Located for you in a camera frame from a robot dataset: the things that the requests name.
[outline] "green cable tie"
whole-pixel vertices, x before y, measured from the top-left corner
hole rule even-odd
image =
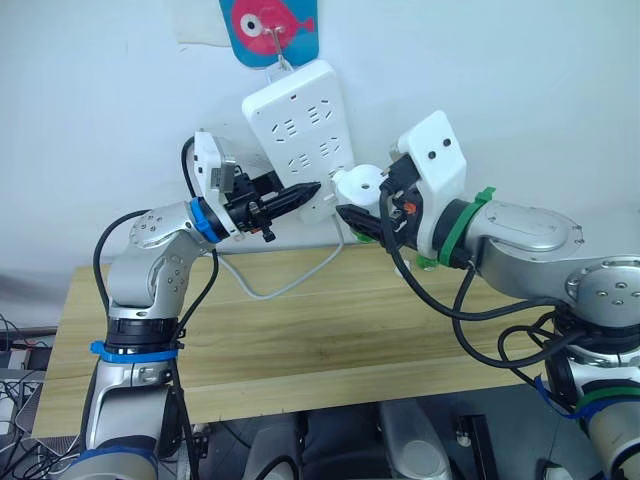
[[[576,412],[581,408],[597,400],[610,397],[640,397],[640,388],[637,387],[610,387],[587,393],[576,404]]]
[[[438,266],[438,260],[418,254],[416,256],[416,265],[418,265],[418,268],[421,270],[434,269]]]
[[[438,260],[441,264],[447,267],[451,266],[449,265],[449,262],[451,261],[451,254],[453,253],[453,249],[458,243],[458,240],[460,240],[460,237],[466,230],[469,222],[471,222],[471,219],[476,212],[493,198],[493,192],[495,191],[496,189],[494,187],[485,188],[482,192],[476,194],[476,198],[473,203],[470,203],[464,208],[464,210],[462,210],[462,213],[460,213],[456,223],[453,224],[453,228],[449,232],[449,235],[447,235],[447,239],[444,241],[444,244],[440,249],[440,256]]]

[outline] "pink fish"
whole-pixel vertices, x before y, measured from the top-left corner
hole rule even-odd
[[[231,22],[240,42],[247,50],[260,55],[278,53],[268,30],[278,29],[278,41],[285,49],[298,30],[315,30],[313,17],[299,22],[281,0],[238,0],[231,9]]]

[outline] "robotic arm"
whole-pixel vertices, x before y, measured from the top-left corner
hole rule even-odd
[[[388,250],[404,245],[446,266],[471,265],[502,293],[562,305],[556,333],[580,338],[547,359],[552,390],[576,406],[607,477],[640,478],[637,226],[616,223],[614,215],[608,225],[579,225],[556,212],[493,200],[492,188],[474,202],[461,200],[466,161],[442,112],[404,134],[392,155],[396,161],[377,185],[390,199],[379,209],[391,210],[380,212],[388,213],[391,232],[362,205],[339,206],[343,220]]]
[[[206,438],[192,438],[176,365],[182,348],[177,339],[188,319],[178,322],[178,316],[191,265],[211,252],[213,280],[217,243],[258,231],[265,241],[273,240],[271,221],[304,204],[320,187],[303,183],[285,189],[274,172],[250,179],[204,132],[195,135],[194,160],[200,195],[142,213],[111,267],[107,336],[91,345],[100,358],[83,413],[83,453],[65,479],[156,478],[157,459],[176,452],[181,429],[196,447],[189,460],[197,478],[196,457]],[[269,193],[276,195],[263,200]]]

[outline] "metal hook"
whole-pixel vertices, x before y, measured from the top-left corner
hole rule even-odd
[[[291,65],[289,65],[289,62],[287,62],[287,60],[284,58],[284,55],[282,54],[282,46],[280,45],[280,38],[278,38],[278,34],[282,33],[283,31],[284,27],[281,26],[275,28],[265,28],[265,32],[270,34],[271,38],[273,38],[273,44],[276,47],[280,68],[282,68],[282,70],[291,70]]]

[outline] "green ring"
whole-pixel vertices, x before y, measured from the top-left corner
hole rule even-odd
[[[479,192],[476,195],[476,198],[473,203],[467,205],[458,219],[456,223],[453,224],[453,228],[449,231],[449,235],[447,235],[442,248],[440,249],[440,255],[438,260],[441,264],[450,267],[449,262],[451,261],[451,254],[453,253],[453,249],[458,243],[458,240],[464,233],[465,229],[471,222],[471,219],[476,214],[481,207],[483,207],[487,202],[489,202],[493,198],[493,192],[496,189],[494,187],[487,187],[482,192]]]
[[[587,393],[576,404],[576,412],[581,408],[597,400],[610,397],[640,397],[640,388],[637,387],[610,387]]]

